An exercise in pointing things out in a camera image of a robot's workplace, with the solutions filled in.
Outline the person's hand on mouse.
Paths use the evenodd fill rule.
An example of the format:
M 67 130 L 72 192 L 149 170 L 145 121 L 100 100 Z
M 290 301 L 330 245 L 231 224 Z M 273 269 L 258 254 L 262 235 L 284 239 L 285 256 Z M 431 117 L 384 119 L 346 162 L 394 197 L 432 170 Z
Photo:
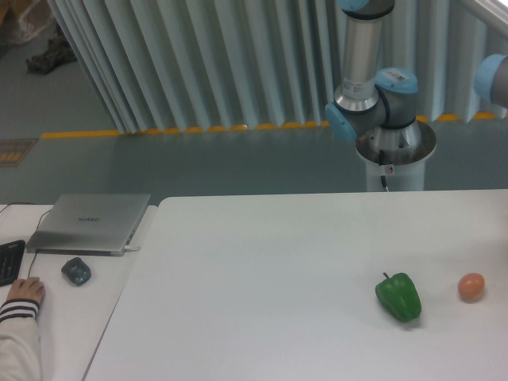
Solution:
M 6 301 L 12 302 L 18 299 L 26 299 L 41 304 L 44 296 L 44 283 L 40 278 L 28 277 L 27 279 L 16 279 L 13 282 L 7 294 Z

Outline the white sleeved forearm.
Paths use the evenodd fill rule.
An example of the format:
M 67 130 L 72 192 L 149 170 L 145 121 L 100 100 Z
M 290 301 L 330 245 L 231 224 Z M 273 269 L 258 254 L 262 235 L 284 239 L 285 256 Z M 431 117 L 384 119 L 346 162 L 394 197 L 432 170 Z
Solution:
M 26 298 L 1 306 L 1 380 L 42 380 L 39 307 Z

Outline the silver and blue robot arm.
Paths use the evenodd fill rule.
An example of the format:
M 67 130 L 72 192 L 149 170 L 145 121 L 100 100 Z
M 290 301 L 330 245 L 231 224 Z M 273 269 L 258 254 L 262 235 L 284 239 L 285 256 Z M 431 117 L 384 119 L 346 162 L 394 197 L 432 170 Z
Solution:
M 484 103 L 507 111 L 504 1 L 341 1 L 341 83 L 325 115 L 335 134 L 396 130 L 420 116 L 471 120 Z

